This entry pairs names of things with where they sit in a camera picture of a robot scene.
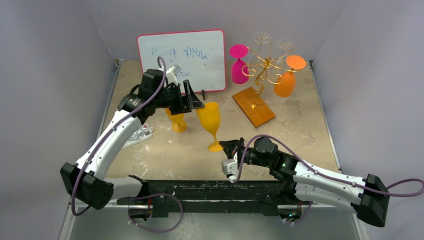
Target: gold candelabra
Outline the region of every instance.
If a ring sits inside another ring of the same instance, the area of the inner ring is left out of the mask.
[[[247,73],[244,71],[243,74],[248,77],[254,77],[256,76],[254,83],[259,87],[256,89],[257,96],[254,99],[251,107],[256,107],[256,101],[258,97],[262,94],[264,91],[265,85],[261,83],[264,80],[268,80],[271,84],[277,85],[281,84],[283,81],[283,72],[292,72],[295,73],[299,71],[300,69],[294,69],[291,67],[291,69],[287,69],[283,67],[283,58],[290,55],[293,52],[293,44],[288,38],[281,38],[277,41],[277,47],[281,49],[280,56],[273,58],[271,57],[271,36],[268,33],[265,32],[257,32],[254,36],[256,44],[259,45],[258,52],[255,52],[251,47],[247,46],[247,49],[253,53],[252,60],[250,61],[250,64],[246,64],[243,66],[243,69],[247,68]],[[265,57],[260,56],[262,46],[264,44],[268,44],[268,50]],[[254,69],[254,67],[260,67],[261,70],[257,74],[257,71]]]
[[[280,49],[278,53],[272,52],[271,36],[268,33],[257,32],[254,34],[254,40],[255,46],[236,44],[230,48],[229,53],[237,59],[231,67],[231,79],[235,84],[244,84],[250,77],[255,77],[254,83],[258,87],[256,90],[248,87],[234,94],[232,98],[257,128],[276,117],[260,97],[265,88],[263,81],[267,80],[273,84],[273,91],[277,96],[287,98],[296,85],[294,73],[303,69],[306,62],[301,56],[292,54],[293,44],[288,38],[276,41],[276,46]],[[250,64],[246,64],[242,58],[249,52],[252,52],[253,56]]]

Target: gray wall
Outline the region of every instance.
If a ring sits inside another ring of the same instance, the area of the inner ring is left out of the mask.
[[[0,239],[57,239],[114,62],[82,0],[2,0],[0,33]]]
[[[347,0],[85,0],[114,58],[139,59],[137,36],[222,29],[227,50],[250,45],[255,32],[293,40],[313,59]]]
[[[349,0],[314,61],[344,173],[424,179],[424,1]],[[395,187],[414,192],[419,184]],[[420,240],[424,195],[390,200],[371,239]]]

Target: beige tabletop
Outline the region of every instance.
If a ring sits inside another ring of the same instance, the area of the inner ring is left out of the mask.
[[[219,141],[243,137],[245,143],[259,134],[268,134],[280,139],[301,158],[310,163],[337,171],[338,167],[326,127],[312,73],[308,67],[296,72],[296,87],[288,98],[273,93],[272,85],[266,84],[261,95],[276,117],[255,128],[232,96],[248,87],[256,89],[254,81],[238,85],[227,77],[227,88],[221,92],[207,92],[202,102],[219,104],[221,123],[217,132]],[[139,61],[123,61],[105,118],[105,127],[110,123],[121,98],[141,82],[142,70]],[[146,124],[154,128],[153,138],[122,149],[112,163],[108,178],[122,178],[129,174],[147,180],[226,180],[221,162],[226,160],[223,151],[210,152],[207,147],[213,142],[196,115],[186,113],[187,130],[175,133],[164,109],[157,109]],[[282,146],[279,149],[287,152]],[[273,180],[269,169],[246,165],[242,180]]]

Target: orange wooden base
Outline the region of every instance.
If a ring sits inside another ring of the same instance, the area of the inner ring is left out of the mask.
[[[239,93],[236,93],[232,96],[237,105],[244,112],[246,117],[250,120],[255,128],[261,126],[264,123],[269,122],[276,115],[271,111],[268,105],[262,100],[261,97],[258,97],[256,100],[256,106],[252,108],[252,103],[257,96],[257,92],[249,87]]]

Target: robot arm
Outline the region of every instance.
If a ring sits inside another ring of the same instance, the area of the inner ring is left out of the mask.
[[[228,158],[222,162],[222,171],[230,182],[235,183],[243,168],[241,156],[245,151],[244,139],[221,141],[220,144]],[[340,207],[370,225],[385,225],[390,197],[360,187],[388,193],[383,182],[375,175],[369,174],[367,178],[350,176],[314,166],[307,161],[299,162],[293,155],[278,150],[278,146],[268,137],[256,139],[254,146],[247,149],[244,162],[269,168],[270,175],[289,186],[287,194],[299,201]]]
[[[75,197],[94,209],[103,208],[111,199],[138,196],[143,187],[143,181],[140,178],[129,176],[105,179],[105,176],[126,141],[149,116],[155,113],[156,109],[169,108],[171,114],[175,115],[205,107],[194,94],[188,80],[183,81],[185,95],[181,94],[180,84],[176,82],[179,70],[178,66],[172,66],[167,70],[166,86],[163,86],[140,111],[123,120],[145,103],[160,87],[164,74],[162,70],[148,69],[143,73],[141,83],[134,86],[130,93],[122,98],[113,119],[94,145],[75,164],[65,163],[60,169],[66,191],[70,195],[80,175]]]

